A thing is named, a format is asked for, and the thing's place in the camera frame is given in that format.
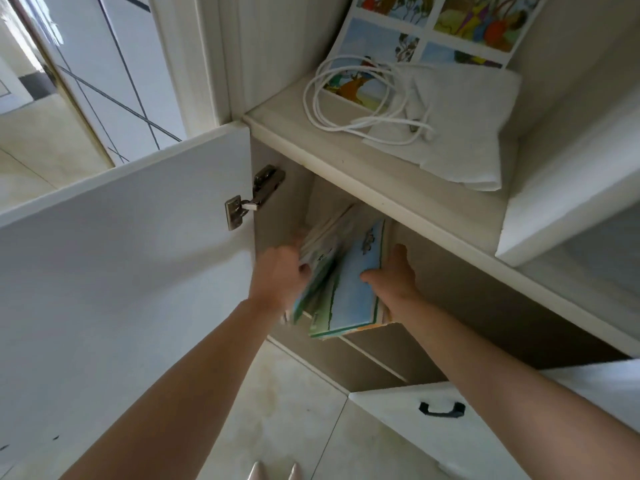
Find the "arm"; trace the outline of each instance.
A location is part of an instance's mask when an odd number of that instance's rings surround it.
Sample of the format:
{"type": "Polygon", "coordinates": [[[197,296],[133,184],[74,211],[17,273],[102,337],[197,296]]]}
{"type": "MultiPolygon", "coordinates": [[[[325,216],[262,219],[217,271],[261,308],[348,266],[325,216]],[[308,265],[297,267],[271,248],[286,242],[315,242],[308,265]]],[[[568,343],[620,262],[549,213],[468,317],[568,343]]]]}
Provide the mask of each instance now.
{"type": "Polygon", "coordinates": [[[396,245],[387,268],[366,271],[362,279],[529,476],[637,478],[638,433],[428,304],[404,246],[396,245]]]}
{"type": "Polygon", "coordinates": [[[271,327],[310,270],[298,249],[267,250],[249,291],[219,327],[169,369],[69,468],[61,480],[195,479],[271,327]]]}

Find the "cabinet hinge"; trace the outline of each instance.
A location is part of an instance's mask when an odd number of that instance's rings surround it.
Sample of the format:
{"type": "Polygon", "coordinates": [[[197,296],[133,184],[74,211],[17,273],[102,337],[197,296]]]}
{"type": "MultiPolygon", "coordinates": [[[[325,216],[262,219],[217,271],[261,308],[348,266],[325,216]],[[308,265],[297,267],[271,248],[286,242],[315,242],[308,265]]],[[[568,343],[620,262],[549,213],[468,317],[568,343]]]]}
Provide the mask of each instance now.
{"type": "Polygon", "coordinates": [[[267,165],[253,177],[253,198],[242,200],[240,195],[225,202],[227,224],[229,230],[237,229],[242,225],[242,218],[250,210],[256,211],[264,205],[272,193],[284,182],[286,173],[273,165],[267,165]]]}

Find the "charging cable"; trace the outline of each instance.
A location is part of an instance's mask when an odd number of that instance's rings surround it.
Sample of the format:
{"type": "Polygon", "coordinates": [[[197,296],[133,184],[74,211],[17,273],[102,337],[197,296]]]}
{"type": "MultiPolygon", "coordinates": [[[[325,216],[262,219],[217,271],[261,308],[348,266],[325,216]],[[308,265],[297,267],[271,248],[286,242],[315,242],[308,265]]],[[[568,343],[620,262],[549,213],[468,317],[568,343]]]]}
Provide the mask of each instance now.
{"type": "Polygon", "coordinates": [[[313,126],[315,126],[318,129],[321,129],[322,131],[329,131],[329,132],[344,131],[346,133],[351,133],[351,134],[360,136],[362,138],[370,139],[372,141],[375,141],[377,143],[382,143],[382,144],[391,144],[391,145],[397,145],[397,146],[412,144],[420,136],[427,141],[430,140],[436,134],[436,130],[432,126],[427,124],[427,119],[429,118],[429,113],[431,112],[431,107],[430,107],[430,104],[428,104],[428,102],[422,101],[422,103],[424,104],[424,113],[421,115],[420,118],[409,119],[409,118],[403,118],[401,116],[399,117],[399,115],[403,112],[404,112],[404,115],[406,115],[406,110],[410,106],[410,95],[413,95],[414,97],[418,97],[418,95],[416,94],[416,91],[412,91],[408,87],[407,82],[404,76],[402,75],[402,72],[399,71],[398,67],[402,65],[408,65],[411,67],[423,66],[423,67],[430,68],[430,66],[426,64],[378,63],[368,57],[363,57],[361,55],[337,55],[336,57],[331,57],[325,60],[318,66],[318,69],[316,69],[316,75],[313,77],[313,79],[309,81],[302,95],[302,103],[304,105],[305,113],[307,114],[309,121],[311,122],[311,124],[313,124],[313,126]],[[363,63],[366,63],[366,65],[364,64],[347,65],[347,66],[336,67],[336,68],[328,67],[332,62],[340,59],[350,59],[350,60],[359,59],[363,63]],[[372,79],[377,79],[382,84],[384,84],[386,87],[386,90],[385,90],[385,95],[382,98],[382,101],[380,101],[380,104],[378,105],[378,107],[376,108],[376,110],[373,112],[372,115],[364,116],[362,118],[357,118],[355,120],[352,120],[351,123],[348,125],[340,126],[331,122],[322,113],[322,110],[320,109],[319,94],[320,94],[320,91],[325,87],[325,85],[329,83],[332,77],[334,77],[336,74],[340,72],[344,72],[348,70],[356,70],[360,73],[365,73],[370,75],[372,79]],[[314,88],[313,96],[311,97],[312,109],[309,110],[309,106],[307,102],[308,101],[307,94],[312,87],[314,88]],[[396,95],[399,95],[402,97],[400,105],[393,111],[381,112],[382,110],[384,110],[387,104],[387,101],[392,95],[392,91],[395,92],[396,95]],[[389,140],[384,140],[380,138],[375,138],[375,137],[369,136],[367,133],[364,133],[363,131],[359,131],[362,128],[369,128],[378,123],[393,123],[393,124],[408,125],[411,133],[413,134],[411,135],[411,137],[409,137],[404,141],[389,141],[389,140]]]}

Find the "hand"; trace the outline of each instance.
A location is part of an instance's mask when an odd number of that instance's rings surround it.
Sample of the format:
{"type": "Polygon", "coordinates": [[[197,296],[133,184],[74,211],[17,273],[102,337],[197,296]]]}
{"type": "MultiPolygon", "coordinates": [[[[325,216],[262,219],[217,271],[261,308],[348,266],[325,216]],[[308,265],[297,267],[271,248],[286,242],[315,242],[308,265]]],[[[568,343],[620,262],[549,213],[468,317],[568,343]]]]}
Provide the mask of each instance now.
{"type": "Polygon", "coordinates": [[[269,310],[290,310],[311,278],[311,268],[300,266],[299,246],[269,248],[253,269],[249,300],[269,310]]]}
{"type": "Polygon", "coordinates": [[[406,259],[406,247],[396,244],[384,269],[370,269],[360,274],[360,279],[368,283],[376,295],[389,307],[391,313],[402,301],[422,299],[415,286],[415,273],[406,259]]]}

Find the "drawer handle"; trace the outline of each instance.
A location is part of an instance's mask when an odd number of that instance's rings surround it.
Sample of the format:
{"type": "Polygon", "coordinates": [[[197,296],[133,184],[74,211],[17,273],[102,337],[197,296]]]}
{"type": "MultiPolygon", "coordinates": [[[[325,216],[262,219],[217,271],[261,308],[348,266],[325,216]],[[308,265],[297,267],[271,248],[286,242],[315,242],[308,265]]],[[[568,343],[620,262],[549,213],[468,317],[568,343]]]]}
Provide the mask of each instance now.
{"type": "Polygon", "coordinates": [[[429,405],[427,403],[420,403],[418,408],[425,416],[432,416],[434,418],[462,418],[465,415],[467,407],[462,403],[454,403],[453,409],[448,413],[432,413],[429,411],[429,405]]]}

